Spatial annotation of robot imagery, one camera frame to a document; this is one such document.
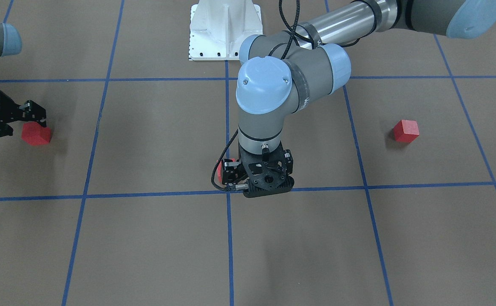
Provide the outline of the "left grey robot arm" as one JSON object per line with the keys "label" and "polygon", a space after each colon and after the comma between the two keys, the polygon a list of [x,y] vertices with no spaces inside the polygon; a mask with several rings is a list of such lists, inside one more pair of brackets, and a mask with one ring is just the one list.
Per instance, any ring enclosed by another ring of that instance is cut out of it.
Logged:
{"label": "left grey robot arm", "polygon": [[345,47],[389,29],[473,39],[496,23],[496,0],[353,0],[306,23],[285,23],[275,35],[244,40],[239,56],[239,159],[220,156],[215,188],[247,198],[287,193],[294,159],[281,143],[283,122],[351,77]]}

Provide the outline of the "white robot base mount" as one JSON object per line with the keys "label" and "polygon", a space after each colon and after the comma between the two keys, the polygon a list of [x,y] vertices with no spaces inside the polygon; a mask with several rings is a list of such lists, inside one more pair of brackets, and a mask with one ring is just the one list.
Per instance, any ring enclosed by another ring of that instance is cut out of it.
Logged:
{"label": "white robot base mount", "polygon": [[239,60],[244,40],[263,34],[261,8],[251,0],[200,0],[190,12],[189,60]]}

